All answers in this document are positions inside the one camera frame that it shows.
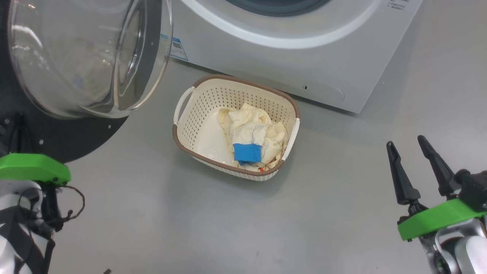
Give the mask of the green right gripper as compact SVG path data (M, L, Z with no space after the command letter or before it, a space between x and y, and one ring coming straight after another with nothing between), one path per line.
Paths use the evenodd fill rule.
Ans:
M454 180L454 173L425 136L419 135L417 140L424 157L431 164L440 195L446 198L455 198L457 196L455 193L457 183ZM409 205L419 200L421 195L417 189L412 187L394 143L387 142L386 150L397 203L399 205ZM409 217L398 224L397 229L401 239L409 241L472 218L482 217L483 215L486 215L485 209L481 211L473 210L464 201L456 198Z

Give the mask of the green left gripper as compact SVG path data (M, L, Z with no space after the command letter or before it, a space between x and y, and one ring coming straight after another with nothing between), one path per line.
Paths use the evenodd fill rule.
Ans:
M10 119L0 118L0 152L7 153L10 144ZM0 158L0 179L66 185L71 181L69 168L43 154L32 153L33 142L23 113L14 115L11 152Z

